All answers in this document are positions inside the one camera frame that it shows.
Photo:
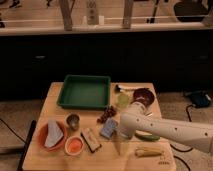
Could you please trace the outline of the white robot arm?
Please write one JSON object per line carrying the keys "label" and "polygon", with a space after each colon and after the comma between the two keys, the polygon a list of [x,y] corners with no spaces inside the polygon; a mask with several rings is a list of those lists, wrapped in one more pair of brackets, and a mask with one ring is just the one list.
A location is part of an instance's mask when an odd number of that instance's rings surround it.
{"label": "white robot arm", "polygon": [[120,114],[118,135],[130,140],[136,131],[144,131],[213,156],[213,125],[150,117],[145,111],[141,102],[131,103]]}

